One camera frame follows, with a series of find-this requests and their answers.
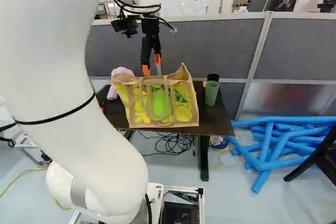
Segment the table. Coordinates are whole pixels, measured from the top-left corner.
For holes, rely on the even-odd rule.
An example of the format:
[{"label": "table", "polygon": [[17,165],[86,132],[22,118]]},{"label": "table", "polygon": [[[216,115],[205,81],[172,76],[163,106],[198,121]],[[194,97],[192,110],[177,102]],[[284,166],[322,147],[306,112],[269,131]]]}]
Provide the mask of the table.
[{"label": "table", "polygon": [[[197,93],[197,104],[199,112],[199,126],[178,127],[178,128],[141,128],[131,130],[168,132],[198,135],[198,162],[201,171],[201,180],[209,180],[208,171],[208,147],[210,136],[234,136],[234,131],[228,118],[227,111],[223,104],[221,91],[218,91],[214,106],[206,106],[204,101],[205,89],[202,81],[193,81]],[[110,85],[105,85],[96,95],[99,105],[103,108],[106,118],[118,130],[129,130],[129,124],[125,114],[125,108],[118,97],[116,100],[109,101],[106,95]]]}]

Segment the black chair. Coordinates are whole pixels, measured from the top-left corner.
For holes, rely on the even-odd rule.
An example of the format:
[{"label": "black chair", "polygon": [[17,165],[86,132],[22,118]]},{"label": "black chair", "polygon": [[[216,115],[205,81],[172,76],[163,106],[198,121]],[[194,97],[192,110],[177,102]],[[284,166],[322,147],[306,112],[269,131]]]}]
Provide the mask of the black chair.
[{"label": "black chair", "polygon": [[284,177],[284,181],[292,181],[310,166],[316,164],[330,181],[336,185],[336,150],[331,148],[335,140],[336,126],[332,128],[322,143],[301,165]]}]

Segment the blue foam tube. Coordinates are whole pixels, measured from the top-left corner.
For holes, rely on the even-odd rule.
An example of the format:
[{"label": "blue foam tube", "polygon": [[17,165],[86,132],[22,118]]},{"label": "blue foam tube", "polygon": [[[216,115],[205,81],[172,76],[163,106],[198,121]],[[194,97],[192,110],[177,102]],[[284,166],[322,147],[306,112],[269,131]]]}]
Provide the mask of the blue foam tube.
[{"label": "blue foam tube", "polygon": [[276,123],[274,126],[279,130],[288,130],[288,131],[300,131],[306,129],[306,127],[304,126],[285,124],[285,123]]},{"label": "blue foam tube", "polygon": [[303,156],[303,157],[295,157],[295,158],[289,158],[289,159],[284,159],[280,161],[275,161],[275,162],[265,162],[261,166],[261,170],[270,172],[271,169],[279,169],[279,168],[284,168],[284,167],[289,167],[293,165],[299,165],[303,161],[305,161],[309,155]]},{"label": "blue foam tube", "polygon": [[241,144],[239,144],[239,142],[233,136],[228,136],[227,139],[239,150],[242,156],[244,156],[244,158],[249,161],[255,169],[259,170],[261,162],[255,156],[253,156]]},{"label": "blue foam tube", "polygon": [[[253,136],[256,139],[260,139],[260,138],[263,137],[263,135],[258,134],[258,133],[253,133]],[[280,141],[280,137],[272,137],[271,141],[274,142],[274,143],[278,143]],[[298,144],[298,143],[293,143],[293,142],[287,142],[286,146],[296,150],[296,152],[299,152],[299,153],[305,154],[305,155],[311,154],[315,151],[315,148],[308,147],[308,146],[305,146],[305,145],[301,145],[301,144]]]},{"label": "blue foam tube", "polygon": [[[281,156],[286,156],[286,155],[288,155],[288,154],[295,153],[295,152],[296,152],[296,151],[295,151],[293,148],[285,147],[285,148],[282,150],[282,152],[280,153],[280,157],[281,157]],[[271,154],[272,154],[272,152],[268,152],[268,153],[267,153],[266,160],[269,160]],[[298,154],[299,154],[300,156],[307,156],[307,155],[306,155],[307,153],[298,153]],[[245,163],[245,169],[249,170],[249,169],[251,169],[251,168],[252,168],[252,166],[251,166],[248,162],[246,162],[246,163]]]},{"label": "blue foam tube", "polygon": [[[279,140],[278,144],[274,148],[274,151],[272,152],[272,154],[269,158],[269,162],[273,162],[273,161],[275,161],[279,158],[281,151],[283,150],[285,144],[288,142],[288,140],[290,138],[296,137],[296,136],[315,134],[315,133],[324,131],[327,128],[328,128],[327,126],[322,126],[322,127],[317,127],[317,128],[308,129],[308,130],[290,131],[288,133],[285,133],[284,135],[282,135],[280,137],[280,140]],[[259,168],[258,170],[262,169],[262,164],[259,164],[258,168]],[[254,191],[255,193],[260,192],[260,190],[261,190],[262,186],[264,185],[265,181],[267,180],[270,172],[271,172],[270,170],[264,170],[264,171],[259,173],[257,179],[255,180],[255,182],[254,182],[254,184],[251,188],[252,191]]]},{"label": "blue foam tube", "polygon": [[[282,152],[280,153],[280,156],[285,156],[285,155],[288,155],[288,154],[290,154],[290,153],[292,153],[292,152],[293,152],[293,149],[292,149],[292,148],[284,148],[284,149],[282,150]],[[272,154],[272,152],[268,152],[268,153],[267,153],[266,160],[269,159],[269,157],[271,156],[271,154]],[[246,169],[246,170],[250,170],[251,168],[252,168],[252,166],[250,165],[250,163],[249,163],[249,162],[246,162],[246,163],[245,163],[245,169]]]},{"label": "blue foam tube", "polygon": [[267,124],[265,138],[264,138],[263,145],[261,147],[260,154],[259,154],[259,160],[261,162],[264,162],[266,160],[267,152],[269,149],[269,144],[271,142],[273,126],[274,126],[273,122],[270,122]]},{"label": "blue foam tube", "polygon": [[[265,133],[265,129],[262,127],[258,127],[258,126],[252,126],[251,127],[251,131],[252,132],[257,132],[257,133]],[[272,136],[282,136],[283,134],[281,132],[272,131]],[[324,137],[315,137],[315,136],[298,136],[298,137],[294,137],[291,139],[291,141],[314,141],[314,142],[319,142],[321,143],[323,141]]]},{"label": "blue foam tube", "polygon": [[269,116],[266,118],[257,118],[253,120],[244,120],[244,121],[235,121],[232,122],[233,127],[241,127],[241,126],[249,126],[252,124],[260,124],[260,123],[296,123],[296,124],[336,124],[336,116]]},{"label": "blue foam tube", "polygon": [[[243,148],[245,150],[247,150],[248,152],[256,152],[259,151],[261,149],[262,144],[253,144],[253,145],[249,145],[249,146],[243,146]],[[240,152],[238,149],[232,149],[231,150],[231,154],[233,156],[239,156]]]}]

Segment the gray partition panel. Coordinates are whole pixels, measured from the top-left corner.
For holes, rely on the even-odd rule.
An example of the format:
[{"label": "gray partition panel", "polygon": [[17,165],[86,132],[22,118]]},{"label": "gray partition panel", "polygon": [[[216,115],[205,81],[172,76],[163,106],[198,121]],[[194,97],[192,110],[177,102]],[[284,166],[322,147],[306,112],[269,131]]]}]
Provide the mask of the gray partition panel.
[{"label": "gray partition panel", "polygon": [[[221,78],[246,78],[262,24],[262,19],[175,22],[175,35],[162,25],[162,73],[176,71],[183,62],[193,77],[202,78],[214,72]],[[109,76],[112,69],[123,66],[141,75],[144,35],[141,28],[138,32],[127,39],[109,25],[92,26],[86,50],[88,74]]]},{"label": "gray partition panel", "polygon": [[229,118],[234,119],[243,93],[244,83],[220,83],[220,92],[222,93]]},{"label": "gray partition panel", "polygon": [[331,103],[324,115],[336,116],[336,100]]},{"label": "gray partition panel", "polygon": [[273,19],[255,79],[336,80],[336,21]]}]

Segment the green cup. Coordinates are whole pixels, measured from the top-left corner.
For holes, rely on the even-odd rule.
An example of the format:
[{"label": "green cup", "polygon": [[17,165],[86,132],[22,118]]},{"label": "green cup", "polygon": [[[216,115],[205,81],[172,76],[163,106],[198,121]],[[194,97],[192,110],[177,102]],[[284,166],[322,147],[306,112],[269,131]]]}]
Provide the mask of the green cup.
[{"label": "green cup", "polygon": [[208,81],[205,86],[205,104],[208,106],[215,105],[219,83],[217,81]]}]

